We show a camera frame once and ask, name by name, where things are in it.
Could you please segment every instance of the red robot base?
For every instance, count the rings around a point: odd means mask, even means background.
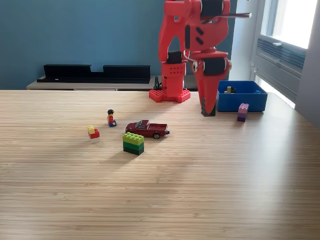
[[[183,89],[184,76],[186,75],[186,63],[168,64],[163,62],[161,64],[161,69],[163,76],[161,82],[162,87],[161,89],[150,90],[149,97],[157,103],[162,101],[175,101],[182,103],[189,99],[191,97],[190,91]]]

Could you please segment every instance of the wall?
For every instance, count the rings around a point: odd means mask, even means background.
[[[239,0],[237,3],[237,13],[252,13],[252,17],[237,18],[235,20],[230,81],[250,80],[258,7],[258,0]]]
[[[235,12],[237,1],[232,1]],[[0,89],[26,89],[45,64],[151,65],[159,75],[164,0],[1,0]],[[218,46],[231,53],[234,20]],[[172,50],[179,49],[175,41]]]
[[[320,1],[315,10],[295,109],[320,128]]]

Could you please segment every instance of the blue plastic bin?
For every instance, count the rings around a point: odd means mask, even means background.
[[[225,93],[227,87],[235,87],[235,93]],[[254,81],[220,81],[218,96],[218,112],[238,112],[242,103],[249,104],[249,112],[263,112],[268,93]]]

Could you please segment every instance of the toy car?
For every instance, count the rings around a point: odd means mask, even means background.
[[[159,139],[169,134],[167,124],[150,123],[149,120],[141,120],[138,122],[129,123],[125,128],[125,133],[139,134],[144,137],[154,137]]]

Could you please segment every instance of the dark green lego brick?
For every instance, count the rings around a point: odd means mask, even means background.
[[[131,149],[131,148],[128,148],[128,147],[123,147],[123,151],[127,152],[127,153],[130,153],[130,154],[134,154],[134,155],[141,155],[144,151],[145,151],[145,148],[141,148],[139,151],[138,150],[134,150],[134,149]]]
[[[122,139],[123,139],[123,141],[125,143],[129,143],[129,144],[133,144],[133,145],[140,145],[140,144],[145,142],[144,136],[141,136],[141,135],[138,135],[138,134],[134,134],[134,133],[130,133],[130,132],[127,132],[122,137]]]
[[[126,148],[129,148],[129,149],[133,149],[133,150],[141,150],[142,148],[145,147],[145,143],[141,143],[140,145],[134,145],[132,143],[129,143],[129,142],[123,142],[123,146],[126,147]]]

